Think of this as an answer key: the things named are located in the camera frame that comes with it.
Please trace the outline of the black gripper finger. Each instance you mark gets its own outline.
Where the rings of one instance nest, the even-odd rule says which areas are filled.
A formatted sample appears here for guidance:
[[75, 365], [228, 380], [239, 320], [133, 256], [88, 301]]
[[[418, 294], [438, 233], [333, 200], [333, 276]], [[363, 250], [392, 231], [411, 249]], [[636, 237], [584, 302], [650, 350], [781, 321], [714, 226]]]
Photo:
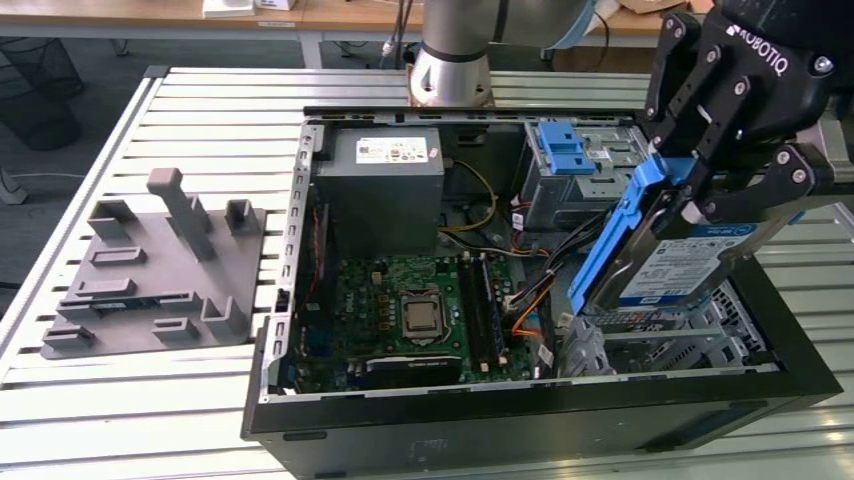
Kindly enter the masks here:
[[650, 149], [710, 173], [763, 168], [767, 36], [731, 10], [666, 15], [646, 98]]
[[833, 168], [809, 144], [781, 146], [762, 172], [739, 184], [718, 183], [692, 201], [707, 224], [783, 224], [835, 202]]

